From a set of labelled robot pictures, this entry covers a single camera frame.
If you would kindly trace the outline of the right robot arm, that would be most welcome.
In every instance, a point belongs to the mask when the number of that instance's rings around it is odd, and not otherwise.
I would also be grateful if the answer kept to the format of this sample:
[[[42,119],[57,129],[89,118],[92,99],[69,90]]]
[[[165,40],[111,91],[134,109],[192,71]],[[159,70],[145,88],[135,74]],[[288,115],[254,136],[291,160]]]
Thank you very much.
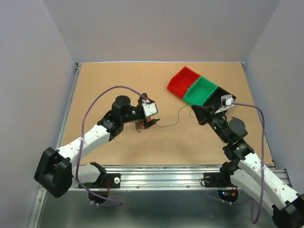
[[[265,209],[278,228],[302,228],[304,196],[277,177],[265,165],[264,158],[259,158],[245,141],[245,123],[235,117],[228,121],[225,110],[215,110],[212,106],[192,105],[191,108],[199,125],[208,124],[225,143],[223,151],[229,162],[220,168],[220,183],[241,188],[252,202],[259,203],[251,222],[256,224]]]

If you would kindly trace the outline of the green plastic bin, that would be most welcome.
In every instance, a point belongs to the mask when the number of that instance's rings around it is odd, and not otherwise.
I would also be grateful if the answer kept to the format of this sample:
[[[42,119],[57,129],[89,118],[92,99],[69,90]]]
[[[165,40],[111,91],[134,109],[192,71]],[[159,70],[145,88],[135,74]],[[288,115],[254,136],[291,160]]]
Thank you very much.
[[[190,105],[203,105],[218,88],[218,85],[200,76],[187,90],[183,101]]]

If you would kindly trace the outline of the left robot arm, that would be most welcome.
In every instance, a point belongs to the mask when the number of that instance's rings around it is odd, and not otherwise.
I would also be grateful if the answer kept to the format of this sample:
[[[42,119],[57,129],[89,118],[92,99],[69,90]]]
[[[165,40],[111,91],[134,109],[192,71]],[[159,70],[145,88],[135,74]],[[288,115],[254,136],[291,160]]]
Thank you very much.
[[[106,169],[96,162],[80,166],[81,157],[117,137],[129,122],[143,122],[145,127],[157,123],[152,116],[158,113],[154,101],[138,101],[137,106],[125,95],[116,97],[112,108],[88,132],[57,149],[49,147],[42,153],[34,180],[55,198],[63,196],[70,187],[105,187],[108,184]]]

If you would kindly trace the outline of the black plastic bin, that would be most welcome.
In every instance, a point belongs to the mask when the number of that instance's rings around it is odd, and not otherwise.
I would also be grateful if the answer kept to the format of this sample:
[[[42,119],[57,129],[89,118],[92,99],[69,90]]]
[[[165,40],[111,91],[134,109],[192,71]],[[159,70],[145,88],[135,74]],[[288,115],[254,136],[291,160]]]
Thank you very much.
[[[221,87],[215,89],[212,95],[203,104],[204,107],[211,107],[215,114],[227,111],[234,106],[236,97]]]

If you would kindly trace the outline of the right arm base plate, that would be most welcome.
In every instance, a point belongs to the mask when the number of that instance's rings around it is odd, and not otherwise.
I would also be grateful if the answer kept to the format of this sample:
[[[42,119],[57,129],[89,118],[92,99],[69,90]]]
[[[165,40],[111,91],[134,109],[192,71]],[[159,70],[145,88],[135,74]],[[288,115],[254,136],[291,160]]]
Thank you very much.
[[[200,180],[202,186],[206,188],[234,188],[230,177],[220,172],[205,172]]]

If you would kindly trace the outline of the aluminium rail frame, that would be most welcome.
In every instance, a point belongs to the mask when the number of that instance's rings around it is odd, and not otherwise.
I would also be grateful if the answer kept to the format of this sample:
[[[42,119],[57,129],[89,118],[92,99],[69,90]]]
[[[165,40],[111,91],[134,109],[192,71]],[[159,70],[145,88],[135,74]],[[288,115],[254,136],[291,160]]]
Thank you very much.
[[[77,64],[77,85],[72,104],[67,109],[59,145],[64,146],[88,132],[112,108],[116,97],[125,95],[137,106],[143,93],[153,100],[160,119],[150,128],[138,128],[125,123],[123,131],[110,142],[81,157],[80,166],[96,162],[106,173],[120,173],[119,189],[89,189],[83,184],[72,186],[88,192],[92,205],[118,207],[121,200],[110,195],[111,190],[191,190],[206,188],[200,180],[205,172],[219,172],[229,162],[223,143],[212,128],[199,125],[191,104],[169,90],[169,81],[188,67],[200,76],[236,97],[234,106],[226,111],[227,120],[241,119],[249,130],[265,127],[262,113],[255,113],[253,98],[244,74],[243,63],[167,63],[167,62],[108,62]],[[256,149],[248,134],[245,141],[265,165],[270,162],[269,149],[263,144]],[[223,189],[221,200],[231,202],[239,187]]]

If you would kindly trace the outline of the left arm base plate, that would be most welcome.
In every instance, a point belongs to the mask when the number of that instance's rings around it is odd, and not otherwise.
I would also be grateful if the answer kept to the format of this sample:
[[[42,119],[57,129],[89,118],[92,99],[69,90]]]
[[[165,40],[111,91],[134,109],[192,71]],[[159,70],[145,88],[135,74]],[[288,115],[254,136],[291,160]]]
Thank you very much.
[[[95,182],[85,181],[83,182],[83,185],[89,189],[119,189],[120,182],[120,173],[104,173],[100,174]]]

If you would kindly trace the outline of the red plastic bin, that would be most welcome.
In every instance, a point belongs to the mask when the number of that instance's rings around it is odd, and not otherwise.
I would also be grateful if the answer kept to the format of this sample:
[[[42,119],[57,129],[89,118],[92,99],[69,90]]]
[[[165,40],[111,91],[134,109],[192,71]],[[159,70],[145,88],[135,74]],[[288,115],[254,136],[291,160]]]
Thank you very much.
[[[200,75],[188,67],[183,67],[168,83],[167,90],[183,99],[188,89],[199,79]]]

